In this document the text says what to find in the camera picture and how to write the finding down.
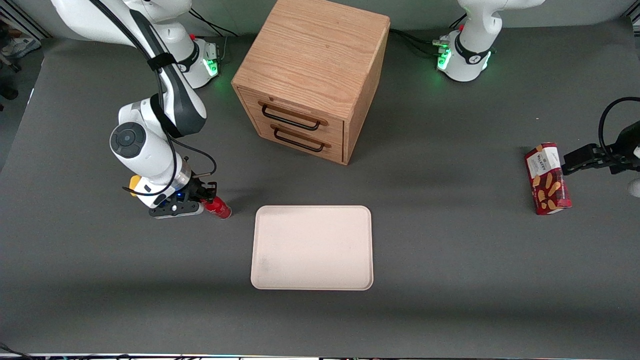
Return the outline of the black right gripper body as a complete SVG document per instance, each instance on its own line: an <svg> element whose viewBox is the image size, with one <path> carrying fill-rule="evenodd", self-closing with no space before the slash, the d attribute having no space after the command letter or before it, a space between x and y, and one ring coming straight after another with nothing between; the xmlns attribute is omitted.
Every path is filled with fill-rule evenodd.
<svg viewBox="0 0 640 360"><path fill-rule="evenodd" d="M191 178L189 182L179 190L176 190L170 196L170 205L182 204L185 202L197 202L193 201L193 191L196 188L203 188L205 191L205 183L199 180L199 178Z"/></svg>

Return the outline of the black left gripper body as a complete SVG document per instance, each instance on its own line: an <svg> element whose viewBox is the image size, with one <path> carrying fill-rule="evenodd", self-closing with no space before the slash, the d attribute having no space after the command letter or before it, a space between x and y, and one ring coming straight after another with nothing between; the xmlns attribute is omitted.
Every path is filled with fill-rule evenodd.
<svg viewBox="0 0 640 360"><path fill-rule="evenodd" d="M605 153L610 162L611 174L624 171L640 171L640 123L636 122L625 127L614 143L605 146Z"/></svg>

